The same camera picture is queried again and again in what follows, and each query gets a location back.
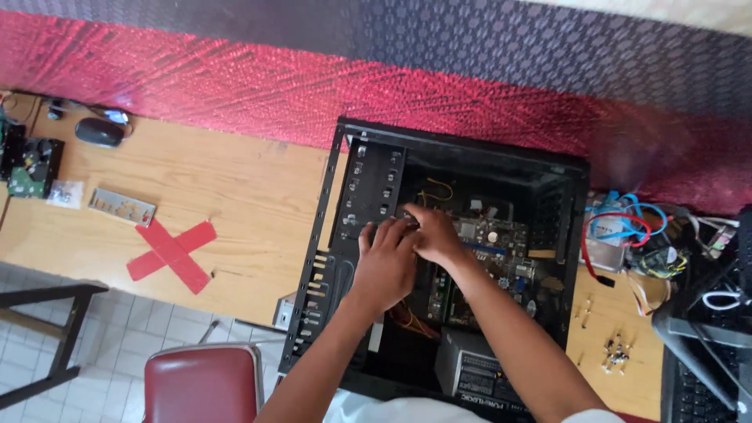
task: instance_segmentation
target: wooden table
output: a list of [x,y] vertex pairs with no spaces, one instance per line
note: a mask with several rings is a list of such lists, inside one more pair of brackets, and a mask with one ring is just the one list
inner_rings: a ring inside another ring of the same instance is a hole
[[[30,102],[20,100],[14,114],[23,116],[20,109]],[[81,210],[10,199],[0,260],[271,325],[277,299],[299,282],[329,152],[142,118],[119,148],[107,149],[74,136],[76,122],[88,114],[53,121],[42,111],[33,129],[33,136],[66,142],[59,179],[85,184]],[[343,171],[339,166],[336,190]],[[96,187],[156,204],[156,219],[173,236],[211,220],[217,240],[191,257],[214,279],[199,295],[168,267],[133,282],[126,264],[150,248],[132,225],[86,208]],[[330,209],[337,199],[331,197]],[[614,410],[659,420],[663,344],[649,319],[638,316],[626,279],[616,279],[616,288],[607,288],[581,268],[567,355]],[[582,329],[584,313],[575,315],[588,298],[592,312]],[[616,333],[634,345],[624,375],[601,369],[603,345]]]

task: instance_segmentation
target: chair seat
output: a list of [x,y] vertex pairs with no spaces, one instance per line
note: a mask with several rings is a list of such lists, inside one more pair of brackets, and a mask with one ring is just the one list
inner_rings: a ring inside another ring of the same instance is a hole
[[144,423],[251,423],[260,380],[253,352],[197,345],[150,358],[144,372]]

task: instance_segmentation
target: computer mouse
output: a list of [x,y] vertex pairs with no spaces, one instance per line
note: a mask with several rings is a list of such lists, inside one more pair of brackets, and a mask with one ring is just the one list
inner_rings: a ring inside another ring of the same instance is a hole
[[76,124],[76,136],[85,142],[114,148],[123,141],[123,128],[109,120],[85,117]]

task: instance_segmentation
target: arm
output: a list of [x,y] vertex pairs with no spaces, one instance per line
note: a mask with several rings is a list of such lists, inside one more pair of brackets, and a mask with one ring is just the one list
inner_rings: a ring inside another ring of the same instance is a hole
[[391,218],[381,224],[370,245],[368,235],[373,226],[366,225],[360,234],[353,287],[313,345],[274,390],[256,423],[321,421],[371,323],[412,291],[417,235],[400,241],[407,222]]
[[560,423],[586,409],[608,409],[564,351],[462,246],[444,212],[417,205],[405,209],[420,223],[416,252],[450,273],[514,390],[538,421]]

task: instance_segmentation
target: hand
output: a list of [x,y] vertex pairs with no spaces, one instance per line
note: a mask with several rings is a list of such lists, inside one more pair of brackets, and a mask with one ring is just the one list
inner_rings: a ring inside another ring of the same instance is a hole
[[469,250],[462,246],[451,218],[441,210],[405,204],[402,208],[413,215],[420,224],[420,234],[415,252],[428,261],[445,269],[468,256]]
[[376,231],[373,245],[368,243],[373,223],[365,225],[360,233],[360,259],[347,297],[366,308],[374,318],[391,309],[413,289],[413,246],[418,235],[410,233],[400,241],[407,225],[405,219],[392,217],[385,220]]

